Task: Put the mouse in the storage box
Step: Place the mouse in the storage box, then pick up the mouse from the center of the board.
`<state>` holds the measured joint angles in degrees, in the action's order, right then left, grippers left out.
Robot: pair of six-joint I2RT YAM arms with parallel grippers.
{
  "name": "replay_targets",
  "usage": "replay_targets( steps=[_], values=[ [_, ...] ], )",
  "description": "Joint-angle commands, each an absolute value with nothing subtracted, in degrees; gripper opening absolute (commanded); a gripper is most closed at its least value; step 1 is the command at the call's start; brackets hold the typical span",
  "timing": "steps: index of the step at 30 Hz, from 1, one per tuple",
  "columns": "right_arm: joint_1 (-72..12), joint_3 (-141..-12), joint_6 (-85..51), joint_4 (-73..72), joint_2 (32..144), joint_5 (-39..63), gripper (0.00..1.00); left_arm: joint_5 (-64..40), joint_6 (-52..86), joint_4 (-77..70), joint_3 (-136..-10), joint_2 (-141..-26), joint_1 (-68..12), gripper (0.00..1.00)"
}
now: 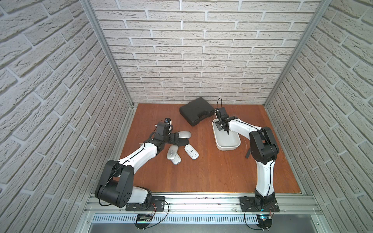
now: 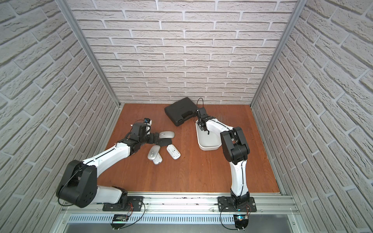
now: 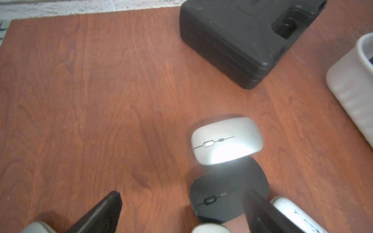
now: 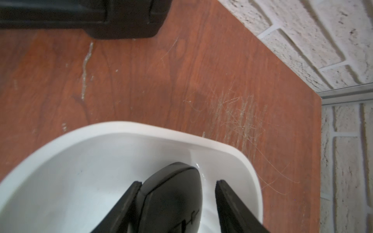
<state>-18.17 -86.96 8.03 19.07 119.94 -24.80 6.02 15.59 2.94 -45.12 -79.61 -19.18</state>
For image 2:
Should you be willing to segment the white mouse small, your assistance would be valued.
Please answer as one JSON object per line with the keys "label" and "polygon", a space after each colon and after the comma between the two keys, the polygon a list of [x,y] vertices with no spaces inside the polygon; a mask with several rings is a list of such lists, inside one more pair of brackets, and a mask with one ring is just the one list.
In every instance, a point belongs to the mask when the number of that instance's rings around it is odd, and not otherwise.
{"label": "white mouse small", "polygon": [[154,163],[155,165],[158,165],[158,164],[160,164],[162,161],[163,161],[163,159],[162,159],[161,155],[158,153],[158,154],[155,156],[155,158],[154,158],[154,160],[153,160],[153,163]]}

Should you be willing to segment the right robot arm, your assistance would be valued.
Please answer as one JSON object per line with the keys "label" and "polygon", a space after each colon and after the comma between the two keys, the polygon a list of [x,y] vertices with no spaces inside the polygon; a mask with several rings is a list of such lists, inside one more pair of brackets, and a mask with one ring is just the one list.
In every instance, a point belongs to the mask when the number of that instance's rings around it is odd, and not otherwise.
{"label": "right robot arm", "polygon": [[231,127],[207,114],[205,108],[196,110],[197,140],[201,150],[217,150],[222,147],[224,158],[229,162],[232,176],[230,203],[236,209],[249,202],[246,165],[249,145],[240,127]]}

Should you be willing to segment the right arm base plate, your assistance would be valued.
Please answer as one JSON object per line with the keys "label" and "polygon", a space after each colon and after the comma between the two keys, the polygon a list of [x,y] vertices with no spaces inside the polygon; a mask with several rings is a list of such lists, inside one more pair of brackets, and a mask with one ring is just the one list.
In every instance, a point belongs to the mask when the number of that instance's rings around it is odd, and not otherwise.
{"label": "right arm base plate", "polygon": [[256,203],[253,197],[243,203],[235,203],[231,197],[219,196],[217,197],[219,212],[257,212]]}

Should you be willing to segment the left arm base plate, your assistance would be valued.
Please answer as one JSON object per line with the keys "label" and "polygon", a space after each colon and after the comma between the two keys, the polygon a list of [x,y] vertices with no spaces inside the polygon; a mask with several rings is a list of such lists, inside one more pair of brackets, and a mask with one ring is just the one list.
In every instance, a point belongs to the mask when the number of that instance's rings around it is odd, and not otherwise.
{"label": "left arm base plate", "polygon": [[143,196],[125,196],[116,204],[105,203],[103,211],[107,212],[140,212],[143,209]]}

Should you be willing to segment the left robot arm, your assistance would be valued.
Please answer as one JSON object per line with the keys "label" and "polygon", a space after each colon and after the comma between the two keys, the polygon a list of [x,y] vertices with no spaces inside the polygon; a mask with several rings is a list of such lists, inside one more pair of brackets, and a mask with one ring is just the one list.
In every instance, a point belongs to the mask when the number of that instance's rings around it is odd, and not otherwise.
{"label": "left robot arm", "polygon": [[119,187],[98,185],[98,177],[148,143],[152,139],[151,125],[149,118],[135,122],[125,138],[111,148],[83,161],[69,162],[56,190],[58,201],[65,201],[79,208],[91,203],[126,205],[127,191]]}

